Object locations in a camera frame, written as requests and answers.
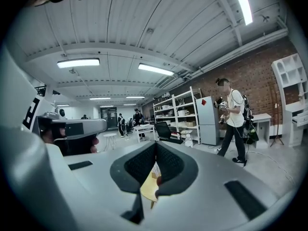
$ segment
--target white refrigerator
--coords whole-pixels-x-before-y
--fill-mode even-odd
[[[196,100],[202,144],[217,145],[219,141],[218,110],[213,106],[214,101],[211,96]]]

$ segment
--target chair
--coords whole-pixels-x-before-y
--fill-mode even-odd
[[[182,144],[183,140],[178,140],[178,139],[171,139],[171,131],[167,125],[167,122],[159,122],[156,123],[155,125],[155,129],[158,133],[158,137],[160,141],[168,141],[168,142],[172,142],[172,143],[176,143],[176,144]]]
[[[126,124],[126,133],[132,133],[133,132],[133,118],[131,117],[128,120],[128,123]]]

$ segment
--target white table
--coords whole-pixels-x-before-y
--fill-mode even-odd
[[[112,149],[114,149],[116,145],[116,133],[107,133],[104,134],[103,137],[106,137],[106,146],[104,151],[106,151],[106,149],[108,150],[109,145],[111,145]]]
[[[156,140],[154,125],[135,126],[135,127],[134,127],[134,130],[135,130],[135,132],[136,132],[136,136],[137,136],[137,141],[138,141],[138,143],[140,143],[139,134],[142,134],[142,133],[153,132],[154,141]]]
[[[270,143],[270,119],[271,116],[267,113],[254,115],[254,123],[257,123],[255,128],[259,137],[259,141],[256,142],[256,148],[266,149]]]

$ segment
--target sneaker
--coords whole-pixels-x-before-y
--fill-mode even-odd
[[[247,163],[247,160],[242,161],[242,160],[239,160],[237,157],[232,158],[232,161],[235,162],[235,163],[237,163],[237,164],[244,164],[244,166],[245,166],[246,163]]]

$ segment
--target backpack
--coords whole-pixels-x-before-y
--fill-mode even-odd
[[[120,124],[121,125],[124,125],[125,124],[125,119],[123,118],[123,117],[120,117],[121,118],[121,120],[120,120]]]
[[[244,120],[245,120],[245,128],[247,130],[249,130],[250,128],[250,124],[252,123],[252,120],[254,119],[253,115],[252,115],[252,111],[249,105],[249,101],[246,95],[242,95],[242,98],[244,100],[244,112],[243,112],[243,116],[244,116]]]

